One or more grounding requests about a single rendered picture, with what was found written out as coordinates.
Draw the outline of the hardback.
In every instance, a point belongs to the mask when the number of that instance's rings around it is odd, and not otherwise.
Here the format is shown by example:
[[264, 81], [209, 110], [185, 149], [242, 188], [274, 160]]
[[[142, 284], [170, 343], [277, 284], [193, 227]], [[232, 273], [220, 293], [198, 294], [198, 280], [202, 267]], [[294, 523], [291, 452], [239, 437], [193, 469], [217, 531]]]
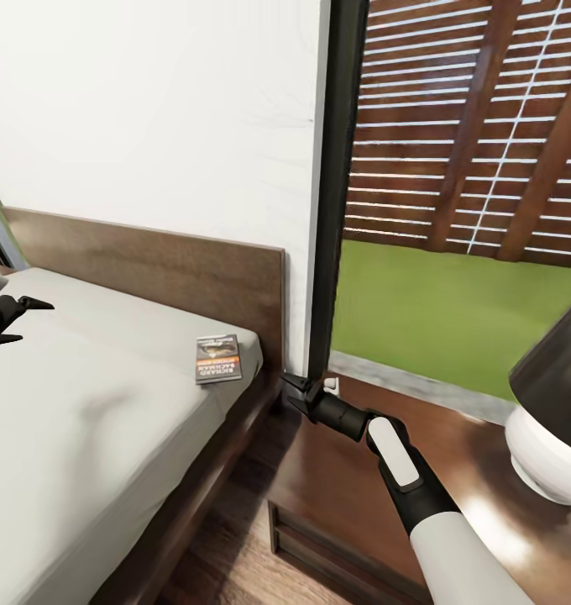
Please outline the hardback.
[[198, 337], [196, 384], [243, 379], [236, 334]]

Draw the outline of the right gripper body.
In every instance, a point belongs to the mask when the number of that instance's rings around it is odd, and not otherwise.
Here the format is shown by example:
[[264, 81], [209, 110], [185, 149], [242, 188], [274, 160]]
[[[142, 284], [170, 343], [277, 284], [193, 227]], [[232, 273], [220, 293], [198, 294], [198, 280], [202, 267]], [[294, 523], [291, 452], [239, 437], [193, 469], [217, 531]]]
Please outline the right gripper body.
[[322, 422], [339, 432], [344, 414], [350, 404], [325, 392], [324, 387], [321, 381], [314, 381], [311, 390], [306, 393], [308, 419], [312, 424]]

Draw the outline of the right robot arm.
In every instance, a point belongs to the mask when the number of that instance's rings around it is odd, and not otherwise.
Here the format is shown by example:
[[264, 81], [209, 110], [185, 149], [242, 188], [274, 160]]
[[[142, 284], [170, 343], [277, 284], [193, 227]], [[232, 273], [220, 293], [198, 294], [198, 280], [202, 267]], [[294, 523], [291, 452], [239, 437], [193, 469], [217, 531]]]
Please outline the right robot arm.
[[305, 401], [293, 396], [286, 401], [312, 424], [322, 422], [358, 443], [367, 429], [366, 444], [380, 456], [380, 473], [434, 605], [535, 605], [461, 513], [422, 453], [410, 445], [403, 422], [342, 401], [338, 378], [323, 384], [289, 372], [279, 376], [306, 392]]

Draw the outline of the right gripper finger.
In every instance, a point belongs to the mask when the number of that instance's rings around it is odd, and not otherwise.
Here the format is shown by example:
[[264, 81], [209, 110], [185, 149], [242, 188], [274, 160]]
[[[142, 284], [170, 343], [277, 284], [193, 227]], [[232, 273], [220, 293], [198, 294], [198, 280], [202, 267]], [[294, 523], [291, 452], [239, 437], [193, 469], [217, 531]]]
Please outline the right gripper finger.
[[282, 372], [279, 376], [301, 392], [309, 392], [312, 388], [312, 383], [314, 383], [314, 381], [310, 381], [309, 377], [295, 376], [289, 372]]
[[296, 397], [293, 397], [293, 396], [288, 396], [286, 398], [286, 401], [287, 401], [287, 403], [289, 403], [289, 405], [291, 405], [292, 407], [298, 409], [298, 411], [301, 411], [303, 414], [305, 414], [305, 416], [308, 416], [305, 401], [302, 401], [301, 399], [296, 399]]

